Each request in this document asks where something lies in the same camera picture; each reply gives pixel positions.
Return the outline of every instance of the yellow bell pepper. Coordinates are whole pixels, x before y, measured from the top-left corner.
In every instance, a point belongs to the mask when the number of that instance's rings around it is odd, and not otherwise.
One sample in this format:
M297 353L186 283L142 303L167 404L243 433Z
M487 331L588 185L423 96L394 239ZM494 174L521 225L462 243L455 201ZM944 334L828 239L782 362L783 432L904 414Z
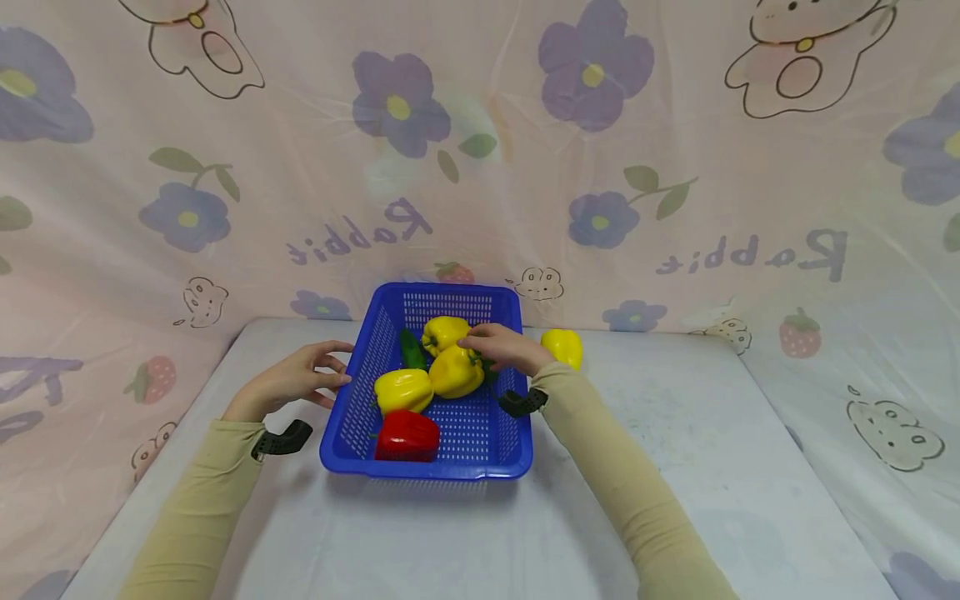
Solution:
M455 346L457 340L467 337L470 324L460 317L435 317L423 327L423 347L436 358L441 352Z
M580 343L580 336L576 331L569 329L550 329L540 338L540 345L550 350L553 357L562 363L580 370L584 360L584 347Z
M453 400L476 390L483 383L483 363L473 350L453 346L430 365L430 382L437 396Z
M373 383L373 393L384 417L399 410L420 413L433 399L430 376L423 369L384 373Z

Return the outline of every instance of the blue plastic basket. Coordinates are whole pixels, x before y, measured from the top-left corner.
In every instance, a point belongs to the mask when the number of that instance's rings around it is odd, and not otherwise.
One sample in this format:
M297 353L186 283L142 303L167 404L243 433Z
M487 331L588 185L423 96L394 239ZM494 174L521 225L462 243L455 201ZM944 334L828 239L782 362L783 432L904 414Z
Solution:
M440 426L440 452L433 463L375 461L376 434L383 419L373 382L402 368L399 333L404 327L419 339L427 321L441 315L462 317L471 325L500 323L522 331L520 303L507 288L440 283L387 283L373 294L347 373L353 380L340 390L320 443L320 460L337 473L403 479L516 479L533 463L530 418L514 419L496 399L507 390L525 396L527 378L500 373L491 389L456 400L434 399L423 412Z

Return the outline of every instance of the black clip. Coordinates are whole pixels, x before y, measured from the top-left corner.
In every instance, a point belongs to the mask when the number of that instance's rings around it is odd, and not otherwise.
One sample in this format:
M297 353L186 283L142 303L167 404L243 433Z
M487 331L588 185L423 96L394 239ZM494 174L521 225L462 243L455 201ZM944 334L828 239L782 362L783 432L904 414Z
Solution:
M527 396L521 396L513 390L507 390L507 393L501 396L497 403L503 409L503 412L514 419L519 419L537 412L541 406L546 404L547 399L546 392L542 390L530 390L530 394Z
M300 419L295 419L280 435L265 432L253 447L251 454L255 459L259 459L261 454L293 454L303 448L312 434L313 427Z

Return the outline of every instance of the table surface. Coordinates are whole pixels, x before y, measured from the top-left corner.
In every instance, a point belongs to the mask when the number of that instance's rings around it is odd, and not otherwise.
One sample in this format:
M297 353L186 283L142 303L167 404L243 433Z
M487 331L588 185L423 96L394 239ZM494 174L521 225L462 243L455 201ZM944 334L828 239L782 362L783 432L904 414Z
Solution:
M359 326L248 325L63 598L116 595L209 422L246 381L304 344L355 340ZM741 598L896 600L725 342L580 335L584 373L656 462ZM267 425L282 431L293 419L313 424L314 435L298 454L267 458L214 598L636 596L619 539L539 415L530 472L481 483L334 475L318 457L326 411L297 402Z

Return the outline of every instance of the person's left hand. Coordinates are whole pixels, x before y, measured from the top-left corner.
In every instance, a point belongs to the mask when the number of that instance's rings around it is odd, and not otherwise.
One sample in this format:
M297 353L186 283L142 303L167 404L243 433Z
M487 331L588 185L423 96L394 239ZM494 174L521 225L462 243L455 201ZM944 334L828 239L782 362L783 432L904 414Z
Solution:
M317 390L326 388L336 394L350 377L345 374L347 365L330 352L353 352L353 344L331 340L300 348L237 392L223 420L261 421L299 398L331 408L333 398ZM334 372L315 372L316 367Z

